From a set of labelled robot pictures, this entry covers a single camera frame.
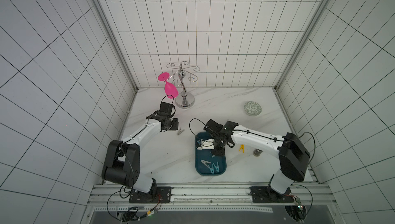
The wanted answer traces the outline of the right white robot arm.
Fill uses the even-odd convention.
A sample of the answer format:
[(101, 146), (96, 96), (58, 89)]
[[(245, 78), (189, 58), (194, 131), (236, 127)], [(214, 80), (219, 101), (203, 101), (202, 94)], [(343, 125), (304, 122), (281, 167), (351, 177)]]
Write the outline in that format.
[(268, 195), (284, 195), (294, 182), (304, 181), (312, 156), (295, 134), (272, 135), (232, 121), (221, 125), (212, 119), (205, 124), (204, 131), (211, 139), (203, 147), (212, 150), (215, 156), (221, 156), (226, 145), (240, 144), (254, 148), (256, 155), (265, 152), (278, 159), (279, 168), (266, 188)]

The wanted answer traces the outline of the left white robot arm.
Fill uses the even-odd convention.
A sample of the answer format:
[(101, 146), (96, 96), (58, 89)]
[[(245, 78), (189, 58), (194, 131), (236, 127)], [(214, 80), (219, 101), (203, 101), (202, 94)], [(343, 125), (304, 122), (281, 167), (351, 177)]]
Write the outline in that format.
[(141, 173), (141, 150), (159, 133), (178, 130), (179, 119), (174, 115), (174, 104), (161, 102), (140, 129), (121, 141), (113, 140), (108, 145), (102, 179), (153, 195), (156, 180)]

